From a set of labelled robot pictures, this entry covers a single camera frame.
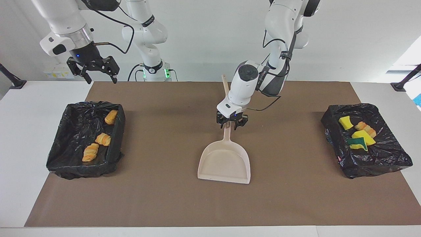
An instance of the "white tabletop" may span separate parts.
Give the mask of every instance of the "white tabletop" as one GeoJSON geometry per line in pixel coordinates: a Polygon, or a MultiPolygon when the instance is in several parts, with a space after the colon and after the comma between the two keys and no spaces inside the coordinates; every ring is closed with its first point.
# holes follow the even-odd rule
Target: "white tabletop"
{"type": "MultiPolygon", "coordinates": [[[[402,173],[421,200],[421,164],[417,138],[421,112],[411,99],[389,84],[352,83],[362,102],[380,113],[411,156],[414,166],[402,173]]],[[[47,178],[46,157],[64,108],[84,101],[86,82],[29,81],[0,100],[0,236],[308,236],[419,237],[421,226],[259,226],[167,228],[23,228],[47,178]]]]}

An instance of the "brown mat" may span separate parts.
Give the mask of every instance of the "brown mat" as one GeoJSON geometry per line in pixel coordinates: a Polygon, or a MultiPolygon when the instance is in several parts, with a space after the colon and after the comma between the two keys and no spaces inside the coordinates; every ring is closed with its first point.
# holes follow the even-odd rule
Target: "brown mat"
{"type": "MultiPolygon", "coordinates": [[[[25,226],[419,225],[400,172],[347,179],[320,122],[331,104],[359,103],[350,83],[290,82],[282,99],[232,135],[249,154],[249,185],[197,179],[222,83],[95,82],[87,100],[121,103],[126,131],[117,171],[50,174],[25,226]]],[[[251,107],[272,101],[256,93],[251,107]]]]}

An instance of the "round black joint cover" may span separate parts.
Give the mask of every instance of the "round black joint cover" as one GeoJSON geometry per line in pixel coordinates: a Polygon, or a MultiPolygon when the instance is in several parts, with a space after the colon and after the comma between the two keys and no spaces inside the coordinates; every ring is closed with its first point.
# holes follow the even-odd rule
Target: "round black joint cover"
{"type": "Polygon", "coordinates": [[[243,81],[251,81],[257,78],[259,72],[254,66],[245,64],[238,69],[238,75],[240,75],[240,78],[243,81]]]}
{"type": "Polygon", "coordinates": [[[309,0],[309,2],[307,3],[306,10],[304,10],[304,16],[313,16],[316,13],[319,3],[320,0],[309,0]]]}

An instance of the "black tray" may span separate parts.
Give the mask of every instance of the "black tray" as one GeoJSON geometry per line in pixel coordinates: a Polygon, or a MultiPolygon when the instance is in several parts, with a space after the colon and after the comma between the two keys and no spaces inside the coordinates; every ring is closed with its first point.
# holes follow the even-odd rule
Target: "black tray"
{"type": "Polygon", "coordinates": [[[333,146],[341,169],[348,178],[377,176],[413,165],[378,108],[372,104],[331,105],[321,122],[325,127],[326,138],[333,146]],[[339,118],[345,116],[351,117],[353,125],[363,121],[377,132],[374,138],[377,143],[368,146],[368,152],[363,149],[351,149],[347,144],[346,140],[357,130],[345,130],[339,124],[339,118]]]}
{"type": "Polygon", "coordinates": [[[115,171],[122,156],[124,125],[121,105],[102,101],[67,105],[48,154],[47,169],[65,179],[98,177],[115,171]],[[114,125],[104,122],[111,110],[118,110],[114,125]],[[100,145],[96,159],[82,162],[84,149],[102,132],[112,137],[110,145],[100,145]]]}

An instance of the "beige dustpan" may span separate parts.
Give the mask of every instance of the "beige dustpan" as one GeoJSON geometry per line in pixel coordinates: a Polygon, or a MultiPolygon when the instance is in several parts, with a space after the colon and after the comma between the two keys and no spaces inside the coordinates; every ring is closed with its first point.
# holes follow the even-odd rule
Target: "beige dustpan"
{"type": "MultiPolygon", "coordinates": [[[[225,95],[228,94],[228,83],[222,76],[225,95]]],[[[250,161],[244,148],[230,140],[231,122],[224,127],[224,138],[209,144],[202,153],[197,170],[199,179],[250,183],[250,161]]]]}

